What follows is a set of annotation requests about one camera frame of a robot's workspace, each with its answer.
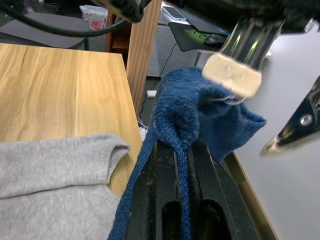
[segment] white desk surface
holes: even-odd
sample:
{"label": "white desk surface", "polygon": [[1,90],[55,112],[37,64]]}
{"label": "white desk surface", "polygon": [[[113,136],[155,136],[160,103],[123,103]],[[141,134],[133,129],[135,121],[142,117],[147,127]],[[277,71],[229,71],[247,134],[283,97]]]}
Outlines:
{"label": "white desk surface", "polygon": [[247,102],[267,124],[235,154],[277,238],[320,240],[320,139],[260,156],[320,75],[320,33],[281,35],[271,52],[269,75]]}

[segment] wooden panel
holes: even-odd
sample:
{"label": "wooden panel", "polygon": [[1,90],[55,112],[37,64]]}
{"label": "wooden panel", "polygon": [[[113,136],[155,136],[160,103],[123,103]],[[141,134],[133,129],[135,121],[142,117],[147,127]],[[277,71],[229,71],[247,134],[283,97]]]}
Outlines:
{"label": "wooden panel", "polygon": [[142,142],[120,54],[0,44],[0,142],[112,133],[131,147],[110,189],[121,195]]}
{"label": "wooden panel", "polygon": [[143,97],[161,3],[160,0],[151,1],[144,9],[142,21],[133,24],[131,29],[126,75],[136,114],[138,114]]}

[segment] metal screw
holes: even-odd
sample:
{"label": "metal screw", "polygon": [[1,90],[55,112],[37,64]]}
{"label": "metal screw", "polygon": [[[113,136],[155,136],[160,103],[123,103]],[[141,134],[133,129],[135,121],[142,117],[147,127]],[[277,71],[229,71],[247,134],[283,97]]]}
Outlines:
{"label": "metal screw", "polygon": [[308,126],[312,123],[312,116],[310,114],[303,115],[300,118],[300,123],[302,126]]}

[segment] gray knitted fabric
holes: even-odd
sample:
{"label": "gray knitted fabric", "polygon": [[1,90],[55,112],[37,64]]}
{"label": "gray knitted fabric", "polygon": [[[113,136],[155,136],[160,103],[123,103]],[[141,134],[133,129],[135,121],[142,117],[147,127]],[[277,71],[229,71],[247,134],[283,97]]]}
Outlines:
{"label": "gray knitted fabric", "polygon": [[105,240],[106,186],[129,146],[112,134],[0,144],[0,239]]}

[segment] wooden tabletop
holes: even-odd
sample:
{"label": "wooden tabletop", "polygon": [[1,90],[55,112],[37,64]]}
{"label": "wooden tabletop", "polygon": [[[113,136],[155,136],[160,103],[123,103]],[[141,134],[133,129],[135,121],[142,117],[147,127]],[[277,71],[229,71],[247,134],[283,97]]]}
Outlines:
{"label": "wooden tabletop", "polygon": [[0,43],[0,142],[111,133],[131,147],[110,189],[121,195],[142,141],[120,54]]}

